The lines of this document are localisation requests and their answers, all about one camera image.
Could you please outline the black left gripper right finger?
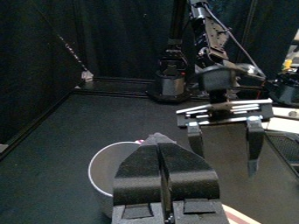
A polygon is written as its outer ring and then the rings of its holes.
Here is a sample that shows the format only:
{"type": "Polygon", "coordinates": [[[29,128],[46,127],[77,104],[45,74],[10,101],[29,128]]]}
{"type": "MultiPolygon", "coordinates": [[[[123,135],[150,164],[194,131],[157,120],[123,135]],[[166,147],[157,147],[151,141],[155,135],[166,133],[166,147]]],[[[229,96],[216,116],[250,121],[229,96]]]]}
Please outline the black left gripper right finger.
{"type": "Polygon", "coordinates": [[[221,203],[221,184],[204,157],[170,137],[154,134],[167,224],[230,224],[221,203]]]}

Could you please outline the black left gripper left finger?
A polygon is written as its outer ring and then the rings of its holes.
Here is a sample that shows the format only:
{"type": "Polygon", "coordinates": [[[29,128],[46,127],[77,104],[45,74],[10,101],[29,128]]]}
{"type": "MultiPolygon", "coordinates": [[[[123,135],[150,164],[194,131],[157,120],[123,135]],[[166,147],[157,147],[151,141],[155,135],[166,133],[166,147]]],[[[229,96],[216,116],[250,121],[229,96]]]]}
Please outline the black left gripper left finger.
{"type": "Polygon", "coordinates": [[[166,224],[167,178],[159,143],[153,134],[122,162],[114,179],[113,224],[166,224]]]}

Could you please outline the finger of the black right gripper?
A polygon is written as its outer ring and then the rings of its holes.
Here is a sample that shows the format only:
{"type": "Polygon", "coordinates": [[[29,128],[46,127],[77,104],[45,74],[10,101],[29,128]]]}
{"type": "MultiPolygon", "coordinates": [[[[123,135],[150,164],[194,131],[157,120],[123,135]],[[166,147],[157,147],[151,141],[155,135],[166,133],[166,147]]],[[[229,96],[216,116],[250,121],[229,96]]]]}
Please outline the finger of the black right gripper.
{"type": "Polygon", "coordinates": [[[204,139],[202,139],[202,128],[197,122],[190,122],[188,126],[188,136],[193,151],[204,156],[204,139]]]}
{"type": "Polygon", "coordinates": [[[265,129],[260,116],[248,119],[248,174],[253,177],[258,171],[260,154],[265,142],[265,129]]]}

